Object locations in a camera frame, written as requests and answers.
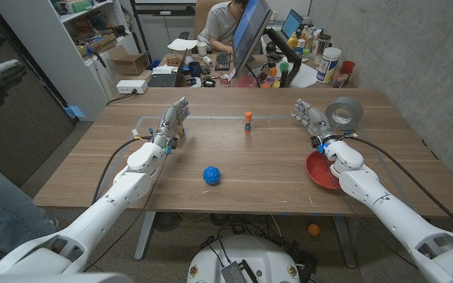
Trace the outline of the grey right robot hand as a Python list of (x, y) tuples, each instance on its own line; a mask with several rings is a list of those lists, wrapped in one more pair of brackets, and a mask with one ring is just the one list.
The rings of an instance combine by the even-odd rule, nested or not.
[(311, 134), (313, 148), (323, 151), (328, 145), (337, 141), (326, 115), (310, 103), (298, 99), (295, 103), (295, 113), (291, 116), (301, 122)]

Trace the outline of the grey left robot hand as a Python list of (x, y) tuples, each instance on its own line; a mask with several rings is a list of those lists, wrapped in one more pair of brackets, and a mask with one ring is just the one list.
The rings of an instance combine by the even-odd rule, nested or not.
[(182, 97), (166, 110), (153, 135), (154, 144), (161, 148), (176, 149), (179, 130), (183, 121), (190, 114), (188, 104), (187, 98)]

